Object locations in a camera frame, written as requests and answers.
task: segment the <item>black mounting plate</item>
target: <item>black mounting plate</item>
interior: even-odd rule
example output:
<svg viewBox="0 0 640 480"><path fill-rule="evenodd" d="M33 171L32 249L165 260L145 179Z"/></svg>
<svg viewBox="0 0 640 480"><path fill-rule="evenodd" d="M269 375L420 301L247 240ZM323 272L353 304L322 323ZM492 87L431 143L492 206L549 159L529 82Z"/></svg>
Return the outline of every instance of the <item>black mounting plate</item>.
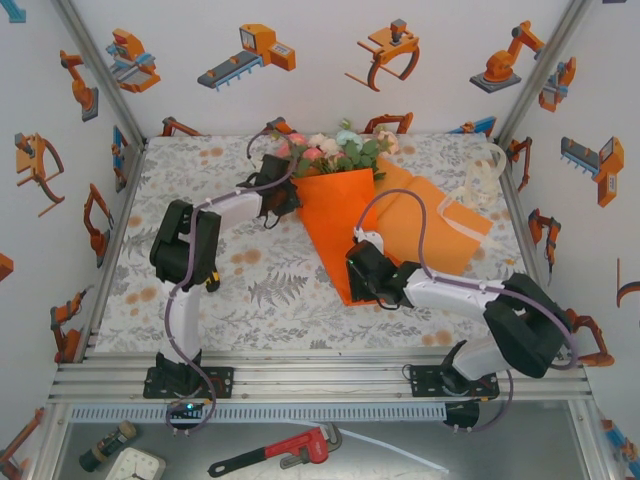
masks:
<svg viewBox="0 0 640 480"><path fill-rule="evenodd" d="M233 390L233 368L232 367L200 367L204 373L211 379L213 388L216 391L216 398L231 398L231 392ZM144 398L152 399L174 399L181 398L180 395L175 392L170 392L164 387L164 382L158 381L162 378L159 375L159 368L151 367L147 370L147 378L144 382L144 391L142 396ZM196 394L196 399L207 398L211 400L211 392L207 388L207 385L202 381L200 383L200 393Z"/></svg>
<svg viewBox="0 0 640 480"><path fill-rule="evenodd" d="M469 390L463 394L455 394L448 390L442 382L440 365L411 365L409 382L414 397L456 398L471 397L478 400L493 400L500 395L500 387L495 374L485 375L479 380L470 382Z"/></svg>

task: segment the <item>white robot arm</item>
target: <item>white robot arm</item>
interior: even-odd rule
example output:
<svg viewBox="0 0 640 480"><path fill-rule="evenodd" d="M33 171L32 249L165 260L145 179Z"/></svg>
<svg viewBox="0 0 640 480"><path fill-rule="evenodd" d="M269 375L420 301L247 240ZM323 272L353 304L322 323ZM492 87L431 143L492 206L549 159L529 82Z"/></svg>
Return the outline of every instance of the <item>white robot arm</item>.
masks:
<svg viewBox="0 0 640 480"><path fill-rule="evenodd" d="M260 173L249 180L267 185L282 178L288 162L265 155ZM200 211L196 220L194 271L190 281L178 291L170 317L173 339L181 351L197 365L201 348L198 337L199 301L202 284L213 292L219 286L215 266L218 236L238 223L266 216L293 212L300 206L295 186L288 180L278 187L244 193L216 203L209 211ZM167 291L181 282L187 272L189 243L180 234L189 233L193 206L176 200L169 205L151 250L156 276ZM355 245L346 253L346 267L355 301L376 300L386 306L444 309L474 320L486 322L491 335L460 342L439 367L443 390L453 395L466 393L473 381L487 374L515 368L534 378L544 376L564 342L563 334L546 316L504 295L510 290L553 312L565 326L569 321L562 311L527 275L514 274L506 281L480 281L436 273L431 278L417 263L396 266L382 252L375 232L355 232ZM191 395L200 386L195 371L182 362L170 345L165 344L156 357L155 380L161 389L181 396Z"/></svg>

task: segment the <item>bouquet of flowers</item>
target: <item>bouquet of flowers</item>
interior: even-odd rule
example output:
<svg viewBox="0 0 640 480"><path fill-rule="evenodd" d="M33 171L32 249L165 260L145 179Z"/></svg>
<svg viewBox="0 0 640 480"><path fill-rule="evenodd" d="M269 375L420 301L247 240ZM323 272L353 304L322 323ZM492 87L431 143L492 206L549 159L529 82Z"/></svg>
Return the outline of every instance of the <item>bouquet of flowers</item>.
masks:
<svg viewBox="0 0 640 480"><path fill-rule="evenodd" d="M374 135L367 136L352 131L347 120L343 120L340 126L342 130L335 138L322 133L308 139L300 133L290 134L289 139L296 152L291 152L289 142L283 142L276 155L280 158L300 155L296 171L298 177L371 168L374 180L383 178L385 174L378 171L377 159L379 155L392 155L399 150L396 136L382 126Z"/></svg>

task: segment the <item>white wall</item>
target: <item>white wall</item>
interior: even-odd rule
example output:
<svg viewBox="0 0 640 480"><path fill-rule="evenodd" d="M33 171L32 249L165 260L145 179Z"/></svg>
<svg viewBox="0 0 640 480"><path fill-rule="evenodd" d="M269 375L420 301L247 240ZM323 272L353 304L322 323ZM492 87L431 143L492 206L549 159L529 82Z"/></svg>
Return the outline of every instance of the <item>white wall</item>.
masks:
<svg viewBox="0 0 640 480"><path fill-rule="evenodd" d="M308 132L334 131L344 116L363 128L374 116L407 111L415 113L414 132L449 131L490 115L500 122L524 81L487 94L469 83L469 77L484 71L487 59L509 46L511 29L525 20L531 20L532 31L546 41L567 4L564 0L405 0L392 6L369 0L366 7L363 2L340 0L74 3L100 48L112 42L115 28L122 28L157 57L161 82L143 93L123 91L146 136L158 135L162 119L170 115L202 133L216 134L253 133L278 115ZM381 92L376 93L344 72L366 78L371 54L356 42L367 40L396 18L404 19L420 37L421 58L404 82L379 72ZM279 41L295 49L297 68L286 72L270 65L219 92L198 84L200 75L241 50L238 28L245 23L273 28ZM103 54L111 64L111 57L104 50ZM515 71L526 80L533 65L533 52L525 47Z"/></svg>
<svg viewBox="0 0 640 480"><path fill-rule="evenodd" d="M621 308L616 307L616 258L622 261L622 284L640 280L638 18L637 2L596 2L561 58L577 58L569 96L555 114L533 106L516 135L520 141L527 135L533 139L531 180L520 194L524 210L539 207L543 215L554 216L562 224L551 292L562 307L591 315L604 330L616 363L588 368L589 380L604 414L636 443L640 442L636 380L640 294L628 294ZM625 166L618 174L617 197L601 208L590 175L560 160L560 140L567 136L599 151L613 135L624 147ZM518 181L521 163L514 170ZM543 244L538 248L542 265L543 248ZM581 354L595 351L587 332L579 337Z"/></svg>
<svg viewBox="0 0 640 480"><path fill-rule="evenodd" d="M0 9L0 253L13 259L15 271L0 283L0 447L4 447L45 402L55 372L56 351L49 329L52 306L99 282L95 254L82 223L83 205L93 182L118 220L125 191L116 195L112 170L112 128L117 123L104 95L99 116L87 123L71 92L71 76L60 65L59 50L78 53L51 2L20 0L25 24L9 24ZM78 68L89 86L95 80ZM51 189L65 200L38 218L49 201L35 182L21 187L16 174L14 134L38 132L57 149L65 172ZM55 171L45 155L48 173ZM107 228L94 209L94 225ZM78 328L90 315L96 290L74 319Z"/></svg>

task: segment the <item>floral tablecloth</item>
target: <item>floral tablecloth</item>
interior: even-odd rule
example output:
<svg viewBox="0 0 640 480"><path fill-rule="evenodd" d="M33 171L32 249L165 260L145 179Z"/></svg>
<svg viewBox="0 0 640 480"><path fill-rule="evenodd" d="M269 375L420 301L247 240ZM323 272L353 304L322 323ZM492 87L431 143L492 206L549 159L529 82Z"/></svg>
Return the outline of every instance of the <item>floral tablecloth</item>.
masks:
<svg viewBox="0 0 640 480"><path fill-rule="evenodd" d="M160 348L166 299L149 263L157 229L172 200L200 203L259 168L245 156L248 140L166 137L149 142L96 351ZM468 147L478 145L473 150L487 158L480 146L485 142L484 135L402 135L402 148L391 159L449 192L465 178ZM275 148L262 137L253 156L261 158ZM480 247L465 275L500 279L524 271L504 198L479 212L494 222L489 236L506 250ZM282 217L272 230L263 223L255 219L221 235L216 265L222 286L213 294L203 291L200 304L205 350L446 346L488 332L485 325L447 311L345 307L296 214Z"/></svg>

